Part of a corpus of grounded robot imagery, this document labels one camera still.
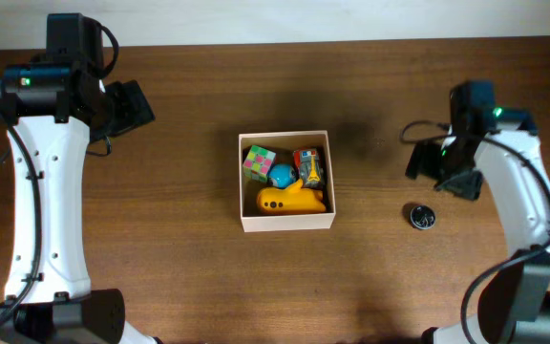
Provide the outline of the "black round cap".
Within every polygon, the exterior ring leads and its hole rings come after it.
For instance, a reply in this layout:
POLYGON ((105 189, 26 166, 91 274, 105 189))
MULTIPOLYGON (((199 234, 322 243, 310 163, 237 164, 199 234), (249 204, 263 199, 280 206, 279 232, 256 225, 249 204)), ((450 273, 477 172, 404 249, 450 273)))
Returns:
POLYGON ((419 230, 432 228, 436 223, 435 212, 426 205, 417 205, 410 211, 410 222, 412 226, 419 230))

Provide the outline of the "red grey toy truck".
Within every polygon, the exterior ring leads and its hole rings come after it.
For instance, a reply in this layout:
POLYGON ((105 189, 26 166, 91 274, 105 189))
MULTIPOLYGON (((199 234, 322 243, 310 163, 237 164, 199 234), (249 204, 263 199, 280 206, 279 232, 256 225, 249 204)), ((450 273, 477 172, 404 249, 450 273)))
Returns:
POLYGON ((293 152, 294 163, 304 188, 323 189, 325 185, 324 169, 316 148, 303 148, 293 152))

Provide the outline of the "orange toy animal figure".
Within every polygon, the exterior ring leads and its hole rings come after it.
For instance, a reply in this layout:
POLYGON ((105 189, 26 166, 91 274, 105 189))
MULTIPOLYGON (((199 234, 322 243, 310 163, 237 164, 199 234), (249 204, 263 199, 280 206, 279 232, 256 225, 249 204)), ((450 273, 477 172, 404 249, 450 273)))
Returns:
POLYGON ((263 188, 257 195, 256 204, 261 213, 272 216, 319 214, 327 211, 324 192, 304 188, 302 180, 286 188, 263 188))

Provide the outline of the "blue ball with eyes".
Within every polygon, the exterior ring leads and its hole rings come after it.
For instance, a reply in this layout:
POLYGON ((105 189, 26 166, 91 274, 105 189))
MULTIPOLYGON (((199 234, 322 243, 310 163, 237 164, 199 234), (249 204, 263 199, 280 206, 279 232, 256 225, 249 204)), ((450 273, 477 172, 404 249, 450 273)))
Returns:
POLYGON ((268 173, 267 182, 270 186, 287 188, 298 180, 295 168, 290 164, 279 163, 274 165, 268 173))

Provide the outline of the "multicoloured puzzle cube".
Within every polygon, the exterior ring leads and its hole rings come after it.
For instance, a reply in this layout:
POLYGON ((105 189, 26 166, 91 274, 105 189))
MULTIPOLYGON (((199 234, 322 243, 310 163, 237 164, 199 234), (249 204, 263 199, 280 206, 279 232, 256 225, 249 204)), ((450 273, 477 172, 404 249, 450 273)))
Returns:
POLYGON ((243 175, 250 180, 267 183, 268 174, 275 160, 275 152, 258 145, 252 145, 242 163, 243 175))

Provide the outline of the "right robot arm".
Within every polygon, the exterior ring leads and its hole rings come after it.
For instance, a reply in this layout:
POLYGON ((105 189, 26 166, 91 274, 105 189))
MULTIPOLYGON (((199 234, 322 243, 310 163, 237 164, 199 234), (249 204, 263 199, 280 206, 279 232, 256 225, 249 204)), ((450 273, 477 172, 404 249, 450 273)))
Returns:
POLYGON ((538 127, 529 111, 497 105, 490 81, 466 81, 450 92, 443 135, 402 137, 413 151, 406 176, 475 201, 491 189, 508 258, 465 291, 458 323, 429 328, 424 343, 550 344, 550 182, 538 127))

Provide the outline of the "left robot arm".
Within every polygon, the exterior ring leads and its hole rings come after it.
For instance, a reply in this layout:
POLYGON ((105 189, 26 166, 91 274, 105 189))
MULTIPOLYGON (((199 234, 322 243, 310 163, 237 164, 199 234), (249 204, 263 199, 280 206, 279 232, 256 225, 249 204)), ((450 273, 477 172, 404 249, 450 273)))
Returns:
POLYGON ((113 39, 79 13, 52 13, 46 50, 0 79, 14 171, 14 242, 0 303, 5 343, 147 343, 120 290, 96 290, 85 262, 82 177, 90 145, 152 122, 135 81, 108 82, 113 39))

